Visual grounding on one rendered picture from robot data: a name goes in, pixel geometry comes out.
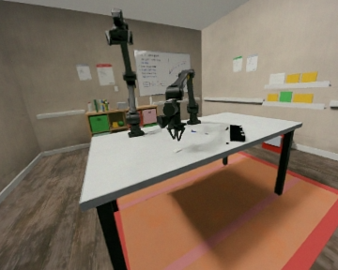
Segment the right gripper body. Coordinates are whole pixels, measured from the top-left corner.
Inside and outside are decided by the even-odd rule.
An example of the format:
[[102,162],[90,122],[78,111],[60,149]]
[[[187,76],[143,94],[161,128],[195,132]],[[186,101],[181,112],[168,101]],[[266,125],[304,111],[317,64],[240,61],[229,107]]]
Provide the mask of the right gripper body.
[[109,30],[112,45],[128,43],[128,31],[129,30]]

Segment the black open bin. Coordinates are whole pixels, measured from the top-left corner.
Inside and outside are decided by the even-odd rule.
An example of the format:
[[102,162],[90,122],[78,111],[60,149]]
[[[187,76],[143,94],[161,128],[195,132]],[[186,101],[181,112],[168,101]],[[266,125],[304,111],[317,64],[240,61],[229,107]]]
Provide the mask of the black open bin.
[[245,143],[245,133],[242,126],[230,125],[230,142],[242,142]]

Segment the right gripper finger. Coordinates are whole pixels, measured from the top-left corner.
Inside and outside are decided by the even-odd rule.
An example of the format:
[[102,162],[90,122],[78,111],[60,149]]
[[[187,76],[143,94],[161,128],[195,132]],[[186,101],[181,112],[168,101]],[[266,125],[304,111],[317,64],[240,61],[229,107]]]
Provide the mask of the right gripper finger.
[[132,31],[128,31],[128,42],[129,45],[133,45]]
[[[106,36],[106,38],[107,38],[108,45],[111,45],[111,44],[110,44],[111,38],[110,38],[109,31],[105,31],[105,36]],[[109,39],[108,39],[108,38],[109,38]]]

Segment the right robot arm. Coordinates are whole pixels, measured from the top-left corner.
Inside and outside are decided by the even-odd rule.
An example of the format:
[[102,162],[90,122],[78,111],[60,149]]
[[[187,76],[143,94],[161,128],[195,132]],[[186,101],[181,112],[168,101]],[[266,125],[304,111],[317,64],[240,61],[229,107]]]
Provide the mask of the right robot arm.
[[[123,20],[122,9],[113,8],[113,10],[111,10],[111,13],[112,13],[113,20],[114,20],[113,30],[125,30],[125,26],[126,26],[126,29],[128,27],[128,30],[129,30],[129,26],[127,26],[128,23]],[[121,18],[122,18],[122,21],[121,21]],[[130,89],[128,88],[130,109],[129,109],[129,112],[127,112],[126,119],[127,119],[127,124],[131,125],[131,129],[130,129],[131,132],[128,132],[128,135],[129,137],[144,135],[145,133],[142,133],[143,131],[141,130],[140,125],[139,125],[141,124],[140,112],[136,111],[136,105],[135,105],[134,91],[136,88],[135,80],[137,80],[136,71],[133,72],[131,69],[131,60],[130,60],[130,55],[129,55],[128,43],[121,43],[120,47],[121,47],[124,65],[126,69],[126,73],[125,72],[122,73],[123,79],[124,81],[126,81],[127,86],[130,88]],[[134,83],[134,84],[129,84],[129,83]],[[135,105],[135,108],[134,108],[134,105]],[[137,123],[137,124],[133,124],[133,123]]]

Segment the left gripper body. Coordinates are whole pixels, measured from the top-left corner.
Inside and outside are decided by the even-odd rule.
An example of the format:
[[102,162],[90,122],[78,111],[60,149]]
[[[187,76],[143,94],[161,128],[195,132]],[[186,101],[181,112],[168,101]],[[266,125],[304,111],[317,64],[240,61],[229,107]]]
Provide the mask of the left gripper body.
[[187,123],[181,122],[180,112],[178,112],[177,114],[179,114],[179,124],[177,125],[168,124],[168,128],[178,130],[178,129],[182,129],[184,126],[187,126]]

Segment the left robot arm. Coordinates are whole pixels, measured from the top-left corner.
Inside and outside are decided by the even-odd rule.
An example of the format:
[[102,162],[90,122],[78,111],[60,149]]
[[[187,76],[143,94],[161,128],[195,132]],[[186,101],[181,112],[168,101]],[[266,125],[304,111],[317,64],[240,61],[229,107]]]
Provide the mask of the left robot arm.
[[[165,128],[168,124],[171,124],[171,125],[179,124],[179,114],[177,113],[180,113],[180,102],[177,102],[177,101],[183,100],[183,97],[184,97],[183,88],[185,87],[186,84],[187,84],[188,97],[189,97],[189,103],[190,103],[190,105],[189,103],[187,104],[187,112],[190,113],[190,120],[188,120],[189,122],[187,121],[187,123],[194,124],[194,123],[201,122],[201,120],[198,120],[198,117],[197,117],[197,114],[199,113],[199,105],[198,103],[195,102],[195,99],[194,99],[192,78],[194,78],[193,69],[181,70],[181,72],[178,73],[177,80],[166,88],[166,91],[165,91],[166,101],[164,102],[164,107],[162,109],[164,115],[157,116],[157,124],[160,126],[160,128]],[[181,89],[181,85],[182,85],[182,89]],[[176,88],[170,88],[170,87],[176,87]],[[192,95],[192,92],[193,92],[193,95]],[[174,99],[169,99],[169,98],[174,98]]]

